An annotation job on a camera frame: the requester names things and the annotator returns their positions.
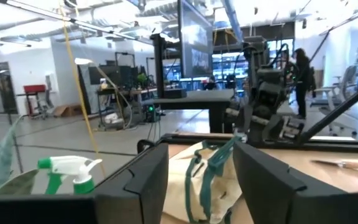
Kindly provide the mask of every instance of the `wooden table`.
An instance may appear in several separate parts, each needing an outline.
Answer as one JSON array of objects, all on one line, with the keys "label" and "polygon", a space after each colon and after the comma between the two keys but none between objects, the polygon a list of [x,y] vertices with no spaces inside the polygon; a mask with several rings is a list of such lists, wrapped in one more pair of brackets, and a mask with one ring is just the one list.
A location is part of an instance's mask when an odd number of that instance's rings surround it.
[{"label": "wooden table", "polygon": [[[207,136],[211,134],[201,133],[180,133],[186,135]],[[212,134],[213,136],[229,136],[228,134]],[[169,156],[173,157],[182,150],[185,150],[187,145],[169,145]],[[314,152],[314,151],[292,151],[292,150],[272,150],[261,149],[267,154],[280,159],[295,169],[298,169],[305,174],[308,174],[316,179],[319,179],[327,184],[331,184],[339,189],[347,192],[358,192],[358,171],[350,169],[341,169],[333,166],[325,166],[311,162],[314,159],[346,159],[358,160],[358,154],[351,153],[336,153],[336,152]],[[232,224],[253,224],[251,215],[249,213],[247,204],[244,198],[240,198],[232,209]],[[181,220],[177,220],[167,214],[163,214],[161,224],[187,224]]]}]

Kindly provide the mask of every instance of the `canvas tote bag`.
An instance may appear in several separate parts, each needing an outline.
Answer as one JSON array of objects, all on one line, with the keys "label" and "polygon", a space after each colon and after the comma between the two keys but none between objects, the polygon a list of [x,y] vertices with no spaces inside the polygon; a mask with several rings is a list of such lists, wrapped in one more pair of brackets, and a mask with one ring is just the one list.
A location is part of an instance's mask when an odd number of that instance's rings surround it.
[{"label": "canvas tote bag", "polygon": [[163,211],[189,223],[229,223],[242,193],[232,159],[237,139],[222,147],[199,142],[172,157]]}]

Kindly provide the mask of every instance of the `large screen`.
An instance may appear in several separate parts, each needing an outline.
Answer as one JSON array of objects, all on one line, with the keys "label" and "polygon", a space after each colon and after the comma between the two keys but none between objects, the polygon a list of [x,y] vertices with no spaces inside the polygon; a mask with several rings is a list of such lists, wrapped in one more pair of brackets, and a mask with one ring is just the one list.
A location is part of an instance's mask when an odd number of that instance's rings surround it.
[{"label": "large screen", "polygon": [[182,77],[213,74],[213,27],[188,0],[178,0]]}]

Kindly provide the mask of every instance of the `spray bottle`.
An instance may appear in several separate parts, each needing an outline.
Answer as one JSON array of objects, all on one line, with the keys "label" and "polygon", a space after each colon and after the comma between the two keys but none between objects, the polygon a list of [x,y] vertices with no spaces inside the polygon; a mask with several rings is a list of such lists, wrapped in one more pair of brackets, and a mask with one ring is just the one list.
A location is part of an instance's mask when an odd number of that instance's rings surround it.
[{"label": "spray bottle", "polygon": [[57,156],[38,160],[38,169],[49,170],[49,183],[45,194],[56,194],[63,180],[69,175],[74,177],[74,194],[93,191],[94,182],[90,171],[101,161],[81,156]]}]

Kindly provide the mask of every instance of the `woman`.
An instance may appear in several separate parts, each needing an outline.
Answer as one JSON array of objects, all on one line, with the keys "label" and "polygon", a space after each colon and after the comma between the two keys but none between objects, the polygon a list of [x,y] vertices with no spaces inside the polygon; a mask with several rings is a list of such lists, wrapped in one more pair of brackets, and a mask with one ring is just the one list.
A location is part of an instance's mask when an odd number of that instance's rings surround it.
[{"label": "woman", "polygon": [[296,66],[299,69],[296,79],[296,102],[298,103],[298,116],[301,119],[306,119],[306,93],[310,86],[310,62],[306,56],[305,50],[295,50]]}]

